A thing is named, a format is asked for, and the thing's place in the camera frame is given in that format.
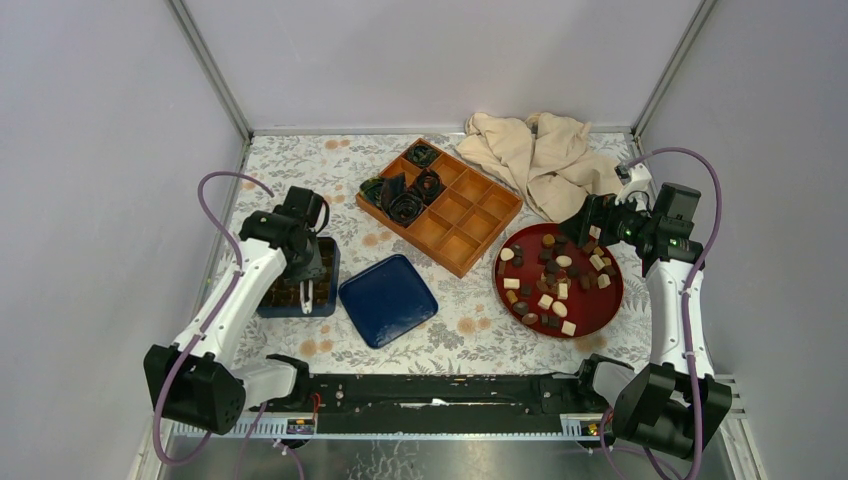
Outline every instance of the orange wooden organizer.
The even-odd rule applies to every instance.
[[[380,172],[383,178],[399,173],[412,185],[421,169],[406,159],[416,145],[440,153],[430,169],[446,188],[409,227],[393,222],[380,209],[356,195],[356,203],[383,225],[430,258],[462,278],[521,209],[521,198],[481,175],[440,148],[418,139]]]

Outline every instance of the flower pattern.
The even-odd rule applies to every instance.
[[[463,136],[423,135],[457,156]],[[270,210],[291,185],[314,190],[330,204],[332,236],[341,251],[339,281],[389,255],[405,255],[439,302],[438,314],[381,349],[369,348],[341,302],[327,318],[274,318],[254,315],[242,336],[236,363],[279,353],[307,361],[316,373],[534,374],[574,372],[592,353],[640,369],[651,343],[650,299],[641,263],[632,247],[610,248],[622,269],[624,300],[601,331],[582,339],[557,339],[516,321],[498,299],[491,266],[496,246],[516,231],[543,220],[526,206],[474,267],[460,279],[362,211],[354,197],[359,184],[379,173],[419,135],[259,136],[254,138],[245,172],[262,179],[276,194],[244,183],[235,200],[229,228],[257,209]],[[590,145],[613,158],[629,158],[622,134],[590,134]],[[231,253],[225,253],[228,259]],[[218,277],[225,262],[220,262]]]

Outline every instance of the white wall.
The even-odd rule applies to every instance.
[[[254,128],[641,112],[698,0],[191,0]]]
[[[714,162],[724,221],[707,259],[703,314],[718,371],[747,400],[772,480],[845,478],[848,398],[848,3],[719,2],[644,137]],[[682,156],[657,180],[700,188]]]
[[[164,1],[4,2],[0,85],[0,478],[124,478],[241,141]]]

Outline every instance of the table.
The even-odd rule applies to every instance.
[[[379,350],[369,348],[360,338],[340,302],[328,318],[265,319],[254,315],[241,339],[236,364],[279,353],[308,362],[314,373],[572,373],[584,358],[600,353],[628,362],[639,371],[650,353],[651,310],[641,261],[632,247],[619,244],[610,248],[625,284],[624,300],[615,318],[592,336],[561,340],[536,333],[513,319],[492,283],[497,246],[516,231],[543,222],[526,205],[462,279],[356,206],[359,184],[419,137],[459,157],[454,147],[463,138],[460,134],[254,138],[244,171],[268,184],[278,197],[271,199],[244,182],[233,207],[231,231],[237,232],[253,211],[270,211],[282,202],[289,186],[312,189],[330,204],[331,220],[323,234],[338,242],[340,282],[401,253],[433,291],[439,313]],[[590,144],[613,158],[630,158],[623,134],[590,134]],[[225,264],[219,263],[218,278]]]

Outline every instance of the beige cloth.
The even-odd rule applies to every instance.
[[[536,213],[562,222],[580,210],[587,194],[618,193],[618,160],[589,148],[590,123],[550,113],[522,122],[475,113],[457,151],[518,190]]]

